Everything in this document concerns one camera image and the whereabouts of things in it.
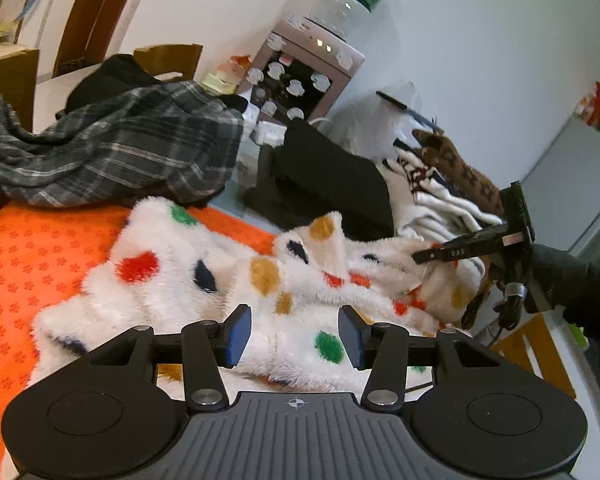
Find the gray plaid fabric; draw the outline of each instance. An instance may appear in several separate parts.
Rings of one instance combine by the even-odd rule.
[[[88,105],[39,135],[0,96],[0,190],[35,206],[202,200],[231,177],[242,116],[191,81]]]

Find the black spot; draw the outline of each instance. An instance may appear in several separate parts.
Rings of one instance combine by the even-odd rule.
[[[60,339],[57,337],[54,339],[54,342],[58,343],[62,348],[77,356],[83,356],[87,353],[87,347],[79,339],[71,339],[70,337]]]
[[[300,258],[302,261],[304,261],[304,263],[309,265],[309,258],[307,257],[306,252],[304,252],[304,247],[302,247],[302,244],[295,242],[293,240],[290,240],[286,244],[286,248],[289,249],[290,253],[294,254],[295,256]]]
[[[217,292],[216,279],[202,260],[198,260],[196,270],[193,272],[193,281],[205,292]]]

